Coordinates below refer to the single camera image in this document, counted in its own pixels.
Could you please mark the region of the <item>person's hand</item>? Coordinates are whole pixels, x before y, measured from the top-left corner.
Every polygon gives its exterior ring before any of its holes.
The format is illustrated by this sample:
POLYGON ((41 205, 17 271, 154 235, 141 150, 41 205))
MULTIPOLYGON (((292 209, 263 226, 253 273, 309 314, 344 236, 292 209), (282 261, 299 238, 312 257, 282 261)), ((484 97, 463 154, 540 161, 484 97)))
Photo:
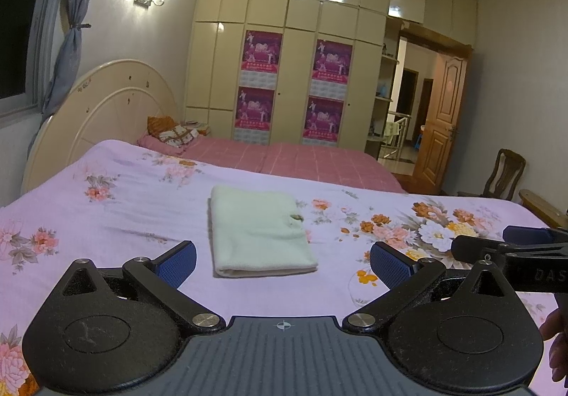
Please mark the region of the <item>person's hand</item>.
POLYGON ((539 332, 544 341, 553 340, 549 352, 549 366, 552 370, 552 380, 555 383, 562 380, 567 381, 567 322, 559 309, 554 310, 547 316, 544 323, 540 326, 539 332))

